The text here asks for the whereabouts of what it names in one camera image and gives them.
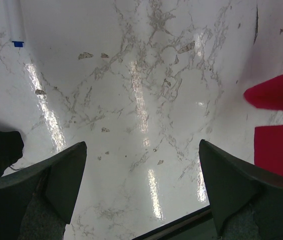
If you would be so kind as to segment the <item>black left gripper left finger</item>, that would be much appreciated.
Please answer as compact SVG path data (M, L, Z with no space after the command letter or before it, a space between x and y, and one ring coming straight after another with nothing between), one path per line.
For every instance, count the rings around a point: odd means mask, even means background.
M0 177L0 240L61 240L77 201L87 146Z

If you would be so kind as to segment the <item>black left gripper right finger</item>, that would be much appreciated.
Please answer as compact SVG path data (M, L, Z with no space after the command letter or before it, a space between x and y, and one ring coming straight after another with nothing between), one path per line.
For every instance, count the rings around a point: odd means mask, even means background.
M283 177L236 158L208 141L199 159L218 236L283 240Z

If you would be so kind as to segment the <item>magenta t shirt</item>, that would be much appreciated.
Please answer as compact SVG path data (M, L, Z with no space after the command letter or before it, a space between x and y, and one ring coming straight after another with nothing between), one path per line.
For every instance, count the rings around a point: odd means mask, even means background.
M283 176L283 74L247 89L243 96L256 109L275 112L268 125L254 129L254 164Z

